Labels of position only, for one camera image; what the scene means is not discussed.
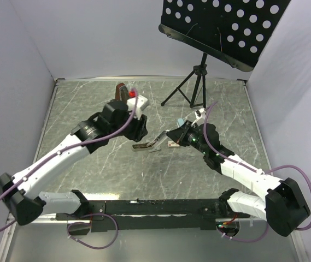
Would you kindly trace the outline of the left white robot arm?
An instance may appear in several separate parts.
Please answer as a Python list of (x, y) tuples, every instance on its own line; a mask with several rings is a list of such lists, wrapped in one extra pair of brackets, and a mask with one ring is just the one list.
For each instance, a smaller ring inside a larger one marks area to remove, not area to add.
[(139, 142), (147, 135), (149, 105), (143, 96), (126, 102), (111, 100), (101, 112), (81, 121), (62, 142), (27, 169), (10, 176), (0, 176), (0, 193), (8, 192), (3, 201), (19, 225), (27, 225), (41, 215), (66, 213), (83, 219), (89, 212), (89, 201), (78, 190), (67, 193), (43, 189), (57, 175), (77, 161), (108, 144), (113, 137), (124, 136)]

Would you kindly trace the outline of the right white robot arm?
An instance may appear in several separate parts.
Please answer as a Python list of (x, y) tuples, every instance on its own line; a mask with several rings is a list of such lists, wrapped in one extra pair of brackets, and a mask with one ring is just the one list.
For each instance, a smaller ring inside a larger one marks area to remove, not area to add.
[(245, 213), (263, 219), (279, 235), (289, 236), (311, 214), (297, 182), (265, 174), (241, 159), (220, 142), (213, 124), (186, 121), (167, 132), (176, 144), (191, 146), (203, 154), (204, 162), (221, 175), (229, 177), (252, 192), (230, 189), (221, 195), (219, 211), (224, 217)]

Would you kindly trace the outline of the white staple box sleeve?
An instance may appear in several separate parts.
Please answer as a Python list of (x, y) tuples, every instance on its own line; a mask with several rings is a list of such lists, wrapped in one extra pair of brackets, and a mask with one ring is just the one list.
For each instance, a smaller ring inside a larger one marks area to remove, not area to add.
[(168, 141), (168, 147), (169, 148), (177, 148), (177, 147), (180, 147), (180, 145), (178, 145), (176, 142)]

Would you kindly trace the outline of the blue stapler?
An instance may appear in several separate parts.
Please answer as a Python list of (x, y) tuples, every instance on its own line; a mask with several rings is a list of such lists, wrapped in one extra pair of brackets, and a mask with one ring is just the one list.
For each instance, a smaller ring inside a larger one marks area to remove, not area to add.
[(181, 127), (184, 123), (185, 123), (185, 121), (182, 118), (177, 119), (177, 126), (178, 127)]

